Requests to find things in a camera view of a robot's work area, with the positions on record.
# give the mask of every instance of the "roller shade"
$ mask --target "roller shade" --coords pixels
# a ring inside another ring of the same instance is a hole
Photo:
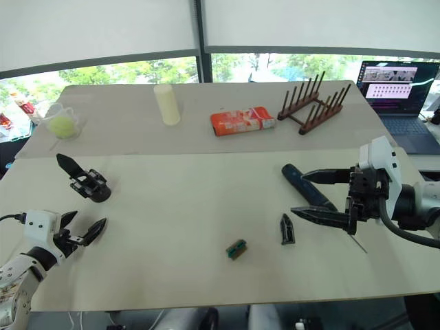
[[[0,31],[0,72],[198,48],[191,0],[0,0]]]
[[[348,47],[440,53],[439,12],[439,0],[205,0],[205,50]]]

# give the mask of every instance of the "tool handle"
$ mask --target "tool handle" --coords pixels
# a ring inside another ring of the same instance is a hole
[[[323,206],[329,210],[338,209],[310,182],[302,178],[303,174],[292,164],[287,164],[281,170],[287,181],[314,206]]]

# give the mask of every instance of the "laptop keyboard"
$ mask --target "laptop keyboard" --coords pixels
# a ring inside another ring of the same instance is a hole
[[[392,135],[427,134],[427,128],[418,119],[380,118]]]

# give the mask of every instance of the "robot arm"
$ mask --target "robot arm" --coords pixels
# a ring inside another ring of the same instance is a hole
[[[440,182],[402,184],[400,164],[386,137],[374,139],[360,148],[360,159],[350,169],[315,170],[302,176],[318,184],[349,184],[345,213],[315,206],[291,211],[314,223],[342,228],[355,234],[357,221],[381,219],[396,235],[409,241],[440,248]],[[425,230],[429,239],[407,230]]]
[[[39,283],[54,265],[60,265],[79,245],[88,246],[105,227],[106,219],[95,222],[82,237],[70,235],[65,226],[76,211],[60,216],[49,211],[23,213],[25,237],[34,247],[0,267],[0,329],[25,330],[31,299]]]

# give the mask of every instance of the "white cylinder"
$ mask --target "white cylinder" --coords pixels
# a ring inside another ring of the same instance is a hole
[[[180,121],[180,113],[177,108],[176,97],[174,97],[173,87],[168,84],[156,85],[154,86],[154,94],[164,124],[176,125]]]

